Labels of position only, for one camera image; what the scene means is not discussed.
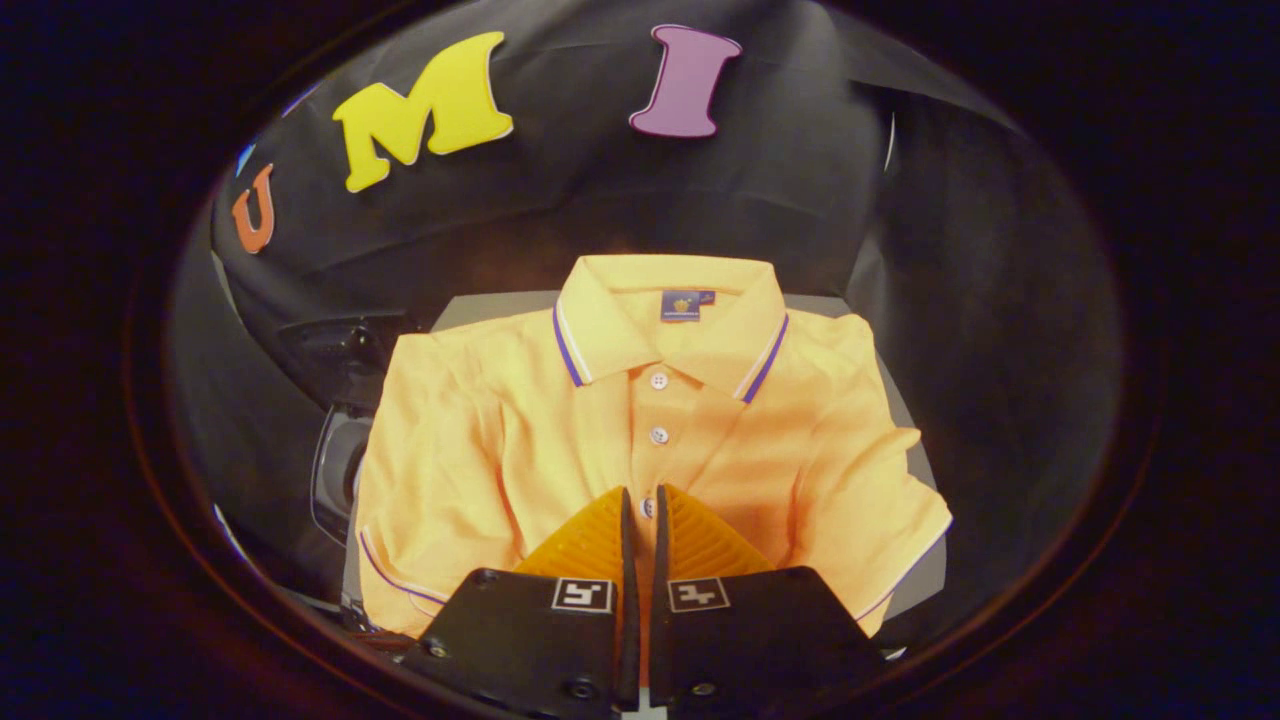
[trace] yellow polo shirt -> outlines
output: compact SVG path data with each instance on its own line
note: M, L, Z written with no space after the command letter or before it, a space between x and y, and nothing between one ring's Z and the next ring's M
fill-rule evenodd
M664 291L714 302L664 322ZM584 256L553 310L399 338L360 480L365 610L417 637L467 573L515 568L625 486L648 618L669 483L774 566L818 570L870 635L951 523L908 474L918 441L867 323L787 310L768 263Z

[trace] black fabric backdrop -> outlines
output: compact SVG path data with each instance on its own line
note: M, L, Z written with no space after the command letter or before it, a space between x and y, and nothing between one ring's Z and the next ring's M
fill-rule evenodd
M324 409L280 331L457 295L553 290L591 252L772 261L785 292L844 296L924 432L956 521L947 585L886 624L920 642L1009 588L1087 493L1120 389L1120 318L1100 240L1046 156L957 78L810 3L475 3L334 72L229 169L175 297L179 414L211 496L282 583L333 601L342 548L311 524ZM655 24L731 37L707 140L627 126ZM435 53L500 29L500 141L424 147L356 195L334 108L404 94ZM888 167L892 127L893 150ZM424 137L431 132L431 122ZM239 247L230 204L273 163L275 234ZM211 242L236 307L216 284Z

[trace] clothing label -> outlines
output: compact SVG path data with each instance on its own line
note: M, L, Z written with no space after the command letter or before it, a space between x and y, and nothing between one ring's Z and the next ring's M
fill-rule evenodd
M664 323L696 323L701 319L698 311L701 293L696 290L662 291L662 320Z

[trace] letter i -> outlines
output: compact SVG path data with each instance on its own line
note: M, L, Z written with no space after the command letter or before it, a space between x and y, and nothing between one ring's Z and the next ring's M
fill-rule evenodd
M709 110L721 69L742 46L727 37L684 26L658 26L653 38L664 49L649 106L631 115L631 127L667 137L709 137Z

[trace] yellow letter m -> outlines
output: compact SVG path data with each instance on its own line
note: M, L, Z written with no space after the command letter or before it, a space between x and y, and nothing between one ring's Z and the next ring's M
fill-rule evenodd
M347 190L360 192L390 174L392 164L374 152L374 141L406 165L417 161L426 117L435 132L426 147L447 155L511 133L511 115L499 113L489 86L489 55L503 33L486 32L442 50L422 69L408 97L378 82L338 105L351 176Z

